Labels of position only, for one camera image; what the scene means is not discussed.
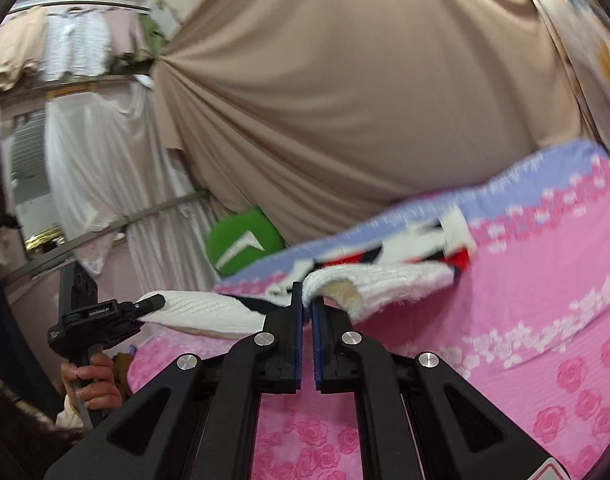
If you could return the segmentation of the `person's left hand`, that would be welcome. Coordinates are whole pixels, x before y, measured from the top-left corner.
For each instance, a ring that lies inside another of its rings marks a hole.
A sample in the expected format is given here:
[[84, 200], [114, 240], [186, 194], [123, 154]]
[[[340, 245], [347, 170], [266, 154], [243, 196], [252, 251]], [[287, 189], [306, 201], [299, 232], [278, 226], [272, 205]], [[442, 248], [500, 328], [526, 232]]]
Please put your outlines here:
[[94, 354], [87, 366], [63, 363], [61, 379], [74, 408], [79, 408], [79, 403], [92, 411], [114, 411], [122, 406], [122, 395], [115, 384], [114, 362], [104, 353]]

